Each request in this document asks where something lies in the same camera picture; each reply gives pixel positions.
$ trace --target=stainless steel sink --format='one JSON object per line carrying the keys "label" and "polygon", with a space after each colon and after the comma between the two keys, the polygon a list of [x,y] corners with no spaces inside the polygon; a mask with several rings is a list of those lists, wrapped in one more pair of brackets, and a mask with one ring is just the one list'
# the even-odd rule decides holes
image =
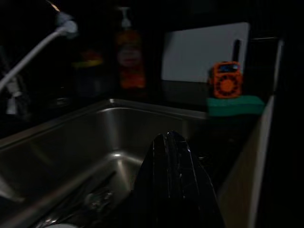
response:
{"label": "stainless steel sink", "polygon": [[156,135],[175,130],[189,139],[205,119],[204,112],[110,99],[0,140],[1,189],[25,198],[0,228],[28,227],[92,175],[115,172],[117,205]]}

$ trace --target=plate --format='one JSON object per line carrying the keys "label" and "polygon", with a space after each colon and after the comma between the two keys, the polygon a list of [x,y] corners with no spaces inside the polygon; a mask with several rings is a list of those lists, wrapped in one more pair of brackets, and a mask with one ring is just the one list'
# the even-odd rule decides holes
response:
{"label": "plate", "polygon": [[70,225],[70,224],[56,224],[56,225],[51,225],[45,228],[78,228],[74,225]]}

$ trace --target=black object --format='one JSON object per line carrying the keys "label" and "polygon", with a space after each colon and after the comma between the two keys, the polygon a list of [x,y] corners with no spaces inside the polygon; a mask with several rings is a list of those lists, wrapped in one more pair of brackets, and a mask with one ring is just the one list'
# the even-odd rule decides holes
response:
{"label": "black object", "polygon": [[176,132],[153,140],[130,207],[132,228],[225,227],[209,176]]}
{"label": "black object", "polygon": [[238,62],[240,46],[241,46],[241,41],[240,41],[239,39],[237,39],[237,40],[234,42],[234,46],[233,46],[232,61]]}
{"label": "black object", "polygon": [[296,227],[303,222],[299,202],[303,195],[303,53],[304,42],[296,29],[303,20],[302,1],[289,3],[286,18],[266,163],[256,227]]}

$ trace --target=faucet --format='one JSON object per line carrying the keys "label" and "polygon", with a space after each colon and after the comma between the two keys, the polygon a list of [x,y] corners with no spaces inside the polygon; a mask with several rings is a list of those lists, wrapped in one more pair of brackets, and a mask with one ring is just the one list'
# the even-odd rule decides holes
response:
{"label": "faucet", "polygon": [[[40,41],[23,59],[20,60],[11,70],[7,67],[7,73],[0,80],[0,93],[5,87],[8,87],[10,90],[10,83],[16,82],[15,77],[18,73],[51,41],[60,37],[66,36],[68,39],[74,38],[78,34],[78,26],[73,21],[72,16],[59,11],[57,7],[51,4],[56,11],[57,14],[57,29],[45,37],[42,41]],[[24,199],[14,190],[11,186],[3,179],[0,175],[0,197],[7,198],[11,201],[21,202]]]}
{"label": "faucet", "polygon": [[57,14],[57,29],[38,43],[23,59],[20,60],[1,80],[0,93],[4,87],[51,41],[60,37],[74,38],[78,33],[78,26],[73,18],[61,11]]}

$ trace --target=bottle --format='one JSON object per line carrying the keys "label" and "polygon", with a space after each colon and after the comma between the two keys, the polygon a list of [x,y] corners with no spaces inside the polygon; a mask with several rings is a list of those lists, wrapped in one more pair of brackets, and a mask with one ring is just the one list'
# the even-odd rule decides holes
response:
{"label": "bottle", "polygon": [[118,9],[123,14],[122,31],[116,37],[121,87],[124,89],[145,88],[141,37],[136,30],[131,28],[131,22],[127,17],[127,11],[130,8],[119,7]]}

